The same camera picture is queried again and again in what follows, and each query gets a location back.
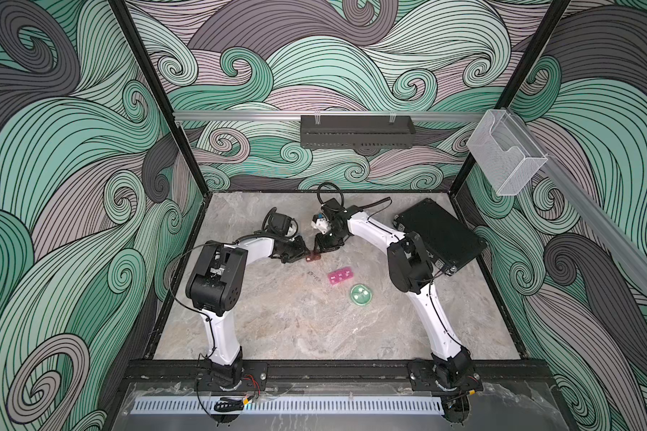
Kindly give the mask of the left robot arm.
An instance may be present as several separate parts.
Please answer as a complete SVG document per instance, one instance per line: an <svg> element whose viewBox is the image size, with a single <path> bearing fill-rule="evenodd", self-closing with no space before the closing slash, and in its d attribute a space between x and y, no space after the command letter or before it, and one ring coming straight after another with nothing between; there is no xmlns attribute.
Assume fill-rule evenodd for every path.
<svg viewBox="0 0 647 431"><path fill-rule="evenodd" d="M233 242L208 241L190 275L186 297L201 316L207 355L199 361L212 381L222 387L238 386L243 380L243 348L235 331L234 309L242 294L248 265L259 260L296 262L309 255L299 234L298 222L272 208L259 230Z"/></svg>

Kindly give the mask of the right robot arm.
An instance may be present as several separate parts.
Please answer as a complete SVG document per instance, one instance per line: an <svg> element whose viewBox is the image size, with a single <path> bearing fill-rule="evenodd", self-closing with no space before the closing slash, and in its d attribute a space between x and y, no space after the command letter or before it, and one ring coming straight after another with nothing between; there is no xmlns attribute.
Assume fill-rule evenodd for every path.
<svg viewBox="0 0 647 431"><path fill-rule="evenodd" d="M459 340L440 304L434 270L423 240L415 232L404 233L377 221L369 208L391 203L386 197L363 206L347 207L343 199L317 199L321 211L312 218L315 254L337 251L353 236L384 251L389 278L395 288L411 301L431 348L438 386L448 393L476 393L483 383L476 376L470 350Z"/></svg>

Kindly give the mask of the pink pillbox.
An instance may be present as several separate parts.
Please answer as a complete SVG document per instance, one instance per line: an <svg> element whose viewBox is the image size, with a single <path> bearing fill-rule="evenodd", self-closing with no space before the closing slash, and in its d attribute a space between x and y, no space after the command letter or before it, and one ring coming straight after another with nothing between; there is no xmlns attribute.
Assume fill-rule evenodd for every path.
<svg viewBox="0 0 647 431"><path fill-rule="evenodd" d="M354 273L350 267L336 269L327 275L328 281L332 286L343 283L353 277Z"/></svg>

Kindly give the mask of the green round pillbox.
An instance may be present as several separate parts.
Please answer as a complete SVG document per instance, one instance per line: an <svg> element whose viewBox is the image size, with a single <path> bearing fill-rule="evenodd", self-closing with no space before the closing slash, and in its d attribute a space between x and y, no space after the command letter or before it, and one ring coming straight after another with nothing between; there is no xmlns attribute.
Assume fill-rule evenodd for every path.
<svg viewBox="0 0 647 431"><path fill-rule="evenodd" d="M373 298L372 291L365 285L357 284L350 290L350 299L357 306L368 305Z"/></svg>

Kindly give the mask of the dark red pillbox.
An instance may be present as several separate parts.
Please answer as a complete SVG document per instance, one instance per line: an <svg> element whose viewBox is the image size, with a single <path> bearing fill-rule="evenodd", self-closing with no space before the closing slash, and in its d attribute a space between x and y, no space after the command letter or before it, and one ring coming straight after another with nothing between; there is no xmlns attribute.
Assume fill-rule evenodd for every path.
<svg viewBox="0 0 647 431"><path fill-rule="evenodd" d="M307 257L305 257L305 260L306 260L307 263L310 263L310 262L321 260L321 258L322 258L321 253L311 251L311 253L309 253L309 255L307 255Z"/></svg>

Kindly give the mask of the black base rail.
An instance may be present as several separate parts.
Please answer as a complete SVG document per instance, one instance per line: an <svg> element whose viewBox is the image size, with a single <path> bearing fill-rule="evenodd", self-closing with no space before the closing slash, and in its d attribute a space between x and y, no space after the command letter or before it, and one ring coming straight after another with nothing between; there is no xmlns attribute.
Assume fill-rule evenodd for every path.
<svg viewBox="0 0 647 431"><path fill-rule="evenodd" d="M476 360L468 369L470 382L545 381L553 377L543 360ZM410 382L420 388L436 389L439 367L431 360L278 360L245 359L237 366L217 371L207 359L133 360L123 379L149 382L192 381L213 383L214 378L228 379L251 375L266 384L276 383L376 383Z"/></svg>

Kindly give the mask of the black wall tray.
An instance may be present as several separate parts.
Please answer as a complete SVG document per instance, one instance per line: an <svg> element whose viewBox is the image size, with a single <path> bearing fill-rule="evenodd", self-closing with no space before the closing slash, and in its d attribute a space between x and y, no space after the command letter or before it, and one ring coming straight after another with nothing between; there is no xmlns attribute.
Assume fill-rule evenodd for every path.
<svg viewBox="0 0 647 431"><path fill-rule="evenodd" d="M300 144L308 149L352 149L373 154L381 149L408 149L416 128L410 116L306 115L300 120Z"/></svg>

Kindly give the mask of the black flat case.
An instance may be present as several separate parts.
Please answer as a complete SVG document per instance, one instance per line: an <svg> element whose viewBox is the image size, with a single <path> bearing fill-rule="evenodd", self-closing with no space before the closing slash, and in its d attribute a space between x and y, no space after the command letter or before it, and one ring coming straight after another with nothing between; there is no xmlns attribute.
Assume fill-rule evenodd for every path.
<svg viewBox="0 0 647 431"><path fill-rule="evenodd" d="M431 262L447 276L463 269L486 248L485 240L429 198L397 214L393 227L418 233Z"/></svg>

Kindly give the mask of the clear plastic wall holder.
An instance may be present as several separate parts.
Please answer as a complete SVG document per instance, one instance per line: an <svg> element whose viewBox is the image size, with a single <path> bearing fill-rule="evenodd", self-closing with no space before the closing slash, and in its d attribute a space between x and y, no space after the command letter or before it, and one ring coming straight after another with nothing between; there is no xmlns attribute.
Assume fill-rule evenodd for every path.
<svg viewBox="0 0 647 431"><path fill-rule="evenodd" d="M516 196L548 161L526 123L507 110L489 110L467 148L498 196Z"/></svg>

